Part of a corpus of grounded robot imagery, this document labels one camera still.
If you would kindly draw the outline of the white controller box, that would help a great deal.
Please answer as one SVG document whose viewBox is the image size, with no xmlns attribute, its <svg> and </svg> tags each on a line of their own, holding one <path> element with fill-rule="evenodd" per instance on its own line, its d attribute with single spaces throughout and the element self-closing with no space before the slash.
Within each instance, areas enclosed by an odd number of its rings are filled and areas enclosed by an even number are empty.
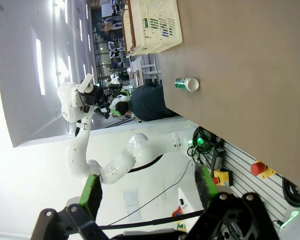
<svg viewBox="0 0 300 240">
<path fill-rule="evenodd" d="M 199 194 L 195 190 L 188 190 L 185 187 L 178 188 L 177 203 L 183 214 L 189 214 L 204 209 Z"/>
</svg>

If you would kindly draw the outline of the yellow box red stop button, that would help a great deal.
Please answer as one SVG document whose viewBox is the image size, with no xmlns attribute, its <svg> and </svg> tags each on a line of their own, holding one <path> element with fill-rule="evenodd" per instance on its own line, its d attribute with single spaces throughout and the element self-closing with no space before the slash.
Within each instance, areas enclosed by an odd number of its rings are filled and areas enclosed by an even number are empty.
<svg viewBox="0 0 300 240">
<path fill-rule="evenodd" d="M 233 186 L 233 172 L 226 168 L 220 168 L 213 172 L 212 178 L 216 186 Z"/>
</svg>

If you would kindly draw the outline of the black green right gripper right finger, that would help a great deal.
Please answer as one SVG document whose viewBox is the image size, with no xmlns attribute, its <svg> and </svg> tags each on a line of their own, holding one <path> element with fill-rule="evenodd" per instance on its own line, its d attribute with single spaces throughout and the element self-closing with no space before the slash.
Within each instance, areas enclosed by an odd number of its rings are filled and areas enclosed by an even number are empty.
<svg viewBox="0 0 300 240">
<path fill-rule="evenodd" d="M 260 196 L 242 197 L 218 190 L 204 165 L 197 165 L 194 178 L 203 212 L 187 234 L 187 240 L 215 240 L 225 226 L 229 240 L 280 240 Z"/>
</svg>

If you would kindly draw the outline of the grey slatted aluminium panel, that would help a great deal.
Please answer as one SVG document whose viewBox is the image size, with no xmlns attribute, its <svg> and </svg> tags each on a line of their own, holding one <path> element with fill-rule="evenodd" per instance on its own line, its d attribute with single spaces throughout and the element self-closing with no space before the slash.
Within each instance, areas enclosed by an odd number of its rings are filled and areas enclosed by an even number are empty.
<svg viewBox="0 0 300 240">
<path fill-rule="evenodd" d="M 253 176 L 250 167 L 256 162 L 254 157 L 228 142 L 224 144 L 223 149 L 221 166 L 232 171 L 233 186 L 230 188 L 236 196 L 241 197 L 249 192 L 257 193 L 272 221 L 286 222 L 300 213 L 300 208 L 292 207 L 285 200 L 280 174 L 276 173 L 265 179 Z"/>
</svg>

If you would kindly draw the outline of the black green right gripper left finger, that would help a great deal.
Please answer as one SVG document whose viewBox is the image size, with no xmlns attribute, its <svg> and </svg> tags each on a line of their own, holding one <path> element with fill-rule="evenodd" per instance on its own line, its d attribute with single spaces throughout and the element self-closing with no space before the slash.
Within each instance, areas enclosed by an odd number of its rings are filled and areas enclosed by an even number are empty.
<svg viewBox="0 0 300 240">
<path fill-rule="evenodd" d="M 83 240 L 109 240 L 96 224 L 102 196 L 101 176 L 90 174 L 78 203 L 60 212 L 52 208 L 40 212 L 30 240 L 68 240 L 74 234 L 79 234 Z"/>
</svg>

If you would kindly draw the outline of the seated person dark jacket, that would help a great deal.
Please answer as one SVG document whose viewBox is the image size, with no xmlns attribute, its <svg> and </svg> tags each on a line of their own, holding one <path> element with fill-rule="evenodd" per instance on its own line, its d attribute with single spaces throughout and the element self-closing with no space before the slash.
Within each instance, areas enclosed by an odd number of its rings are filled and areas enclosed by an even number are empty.
<svg viewBox="0 0 300 240">
<path fill-rule="evenodd" d="M 177 117 L 179 115 L 167 108 L 163 85 L 154 82 L 137 87 L 129 100 L 116 103 L 115 110 L 122 116 L 127 112 L 131 112 L 138 119 L 145 122 Z"/>
</svg>

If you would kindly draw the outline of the cream plastic shopping basket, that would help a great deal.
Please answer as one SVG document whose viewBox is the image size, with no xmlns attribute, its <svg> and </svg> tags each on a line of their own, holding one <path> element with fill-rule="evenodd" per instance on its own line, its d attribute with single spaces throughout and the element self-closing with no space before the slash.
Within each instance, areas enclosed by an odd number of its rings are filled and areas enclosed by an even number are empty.
<svg viewBox="0 0 300 240">
<path fill-rule="evenodd" d="M 136 47 L 132 38 L 128 6 L 121 14 L 125 51 L 128 56 L 162 53 L 183 42 L 177 0 L 130 0 Z"/>
</svg>

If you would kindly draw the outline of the red emergency stop yellow base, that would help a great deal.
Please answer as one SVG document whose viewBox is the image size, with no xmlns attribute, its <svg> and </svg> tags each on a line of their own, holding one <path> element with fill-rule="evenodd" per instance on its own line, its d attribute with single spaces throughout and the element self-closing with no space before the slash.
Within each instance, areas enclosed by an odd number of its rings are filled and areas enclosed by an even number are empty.
<svg viewBox="0 0 300 240">
<path fill-rule="evenodd" d="M 267 179 L 277 174 L 275 170 L 258 160 L 250 166 L 250 173 L 255 177 L 261 176 L 262 179 Z"/>
</svg>

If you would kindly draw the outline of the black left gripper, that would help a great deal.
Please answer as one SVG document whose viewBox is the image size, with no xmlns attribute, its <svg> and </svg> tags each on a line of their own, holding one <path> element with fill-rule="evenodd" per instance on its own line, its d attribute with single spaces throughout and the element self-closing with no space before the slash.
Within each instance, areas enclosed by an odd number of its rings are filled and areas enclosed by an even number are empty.
<svg viewBox="0 0 300 240">
<path fill-rule="evenodd" d="M 110 117 L 110 105 L 104 103 L 104 101 L 112 101 L 117 96 L 121 95 L 121 90 L 123 88 L 122 84 L 112 84 L 108 85 L 107 89 L 102 89 L 97 85 L 90 85 L 92 90 L 90 92 L 85 92 L 84 103 L 86 105 L 94 106 L 94 113 L 108 119 Z"/>
</svg>

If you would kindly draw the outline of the green soda can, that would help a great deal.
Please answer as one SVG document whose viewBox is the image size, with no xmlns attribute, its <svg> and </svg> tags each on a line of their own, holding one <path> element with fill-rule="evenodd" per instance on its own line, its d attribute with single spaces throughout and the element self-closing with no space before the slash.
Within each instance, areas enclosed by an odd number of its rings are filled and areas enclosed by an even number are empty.
<svg viewBox="0 0 300 240">
<path fill-rule="evenodd" d="M 184 77 L 184 78 L 177 78 L 174 81 L 174 86 L 180 90 L 185 90 L 188 92 L 195 92 L 199 89 L 200 83 L 195 78 Z"/>
</svg>

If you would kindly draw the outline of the white metal frame table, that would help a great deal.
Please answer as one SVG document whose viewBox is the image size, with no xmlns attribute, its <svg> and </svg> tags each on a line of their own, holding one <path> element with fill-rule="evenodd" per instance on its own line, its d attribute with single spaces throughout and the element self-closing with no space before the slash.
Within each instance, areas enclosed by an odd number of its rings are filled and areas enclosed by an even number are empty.
<svg viewBox="0 0 300 240">
<path fill-rule="evenodd" d="M 161 83 L 161 70 L 157 64 L 155 54 L 131 56 L 129 61 L 129 74 L 134 81 L 133 84 L 135 87 L 140 87 L 150 82 Z"/>
</svg>

